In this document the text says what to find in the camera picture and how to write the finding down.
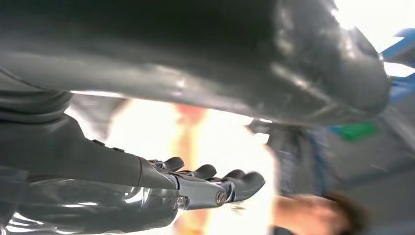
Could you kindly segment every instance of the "shiny black material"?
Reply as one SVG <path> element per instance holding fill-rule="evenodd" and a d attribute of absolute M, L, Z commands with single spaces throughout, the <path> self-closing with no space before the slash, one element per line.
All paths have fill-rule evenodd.
<path fill-rule="evenodd" d="M 2 0 L 0 89 L 111 91 L 301 125 L 359 121 L 384 109 L 391 83 L 339 15 L 331 0 Z"/>
<path fill-rule="evenodd" d="M 102 234 L 161 228 L 181 208 L 176 190 L 73 179 L 31 183 L 4 235 Z"/>

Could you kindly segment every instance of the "dark hair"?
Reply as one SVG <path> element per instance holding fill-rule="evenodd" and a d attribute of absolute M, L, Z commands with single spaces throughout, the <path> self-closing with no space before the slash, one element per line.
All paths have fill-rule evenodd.
<path fill-rule="evenodd" d="M 340 235 L 356 235 L 367 228 L 368 213 L 355 200 L 336 192 L 329 192 L 324 198 L 336 202 L 350 224 Z"/>

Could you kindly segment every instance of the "green object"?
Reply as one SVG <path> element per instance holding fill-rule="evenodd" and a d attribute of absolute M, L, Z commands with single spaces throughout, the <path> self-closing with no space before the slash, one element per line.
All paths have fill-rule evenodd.
<path fill-rule="evenodd" d="M 379 133 L 373 122 L 365 121 L 338 127 L 338 133 L 346 141 L 358 141 Z"/>

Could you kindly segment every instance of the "robotic finger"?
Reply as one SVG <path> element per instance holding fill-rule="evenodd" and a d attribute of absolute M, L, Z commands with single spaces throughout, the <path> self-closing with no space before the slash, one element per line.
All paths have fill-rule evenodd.
<path fill-rule="evenodd" d="M 237 169 L 218 178 L 214 177 L 215 167 L 209 164 L 195 171 L 177 171 L 183 166 L 180 158 L 150 162 L 165 170 L 162 174 L 175 183 L 179 194 L 184 197 L 181 203 L 185 204 L 186 210 L 215 208 L 225 203 L 243 201 L 252 197 L 265 184 L 264 178 L 257 172 L 245 174 Z"/>

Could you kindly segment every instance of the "metal bolt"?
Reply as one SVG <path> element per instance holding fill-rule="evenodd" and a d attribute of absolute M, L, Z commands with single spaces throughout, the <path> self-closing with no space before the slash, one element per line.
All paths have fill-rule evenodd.
<path fill-rule="evenodd" d="M 216 203 L 218 206 L 221 206 L 226 201 L 226 193 L 224 191 L 220 191 L 216 194 Z"/>
<path fill-rule="evenodd" d="M 184 197 L 179 197 L 178 199 L 177 199 L 177 205 L 184 205 L 184 204 L 186 204 L 186 198 L 184 198 Z"/>

